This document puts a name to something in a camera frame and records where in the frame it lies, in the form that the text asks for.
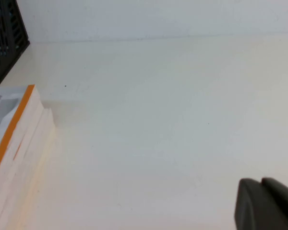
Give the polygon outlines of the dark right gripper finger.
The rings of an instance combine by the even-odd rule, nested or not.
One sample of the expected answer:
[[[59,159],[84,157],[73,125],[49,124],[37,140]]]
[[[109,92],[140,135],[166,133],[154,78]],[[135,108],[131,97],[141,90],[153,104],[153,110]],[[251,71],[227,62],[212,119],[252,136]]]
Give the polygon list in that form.
[[[288,187],[269,177],[240,179],[234,219],[238,230],[288,230]]]

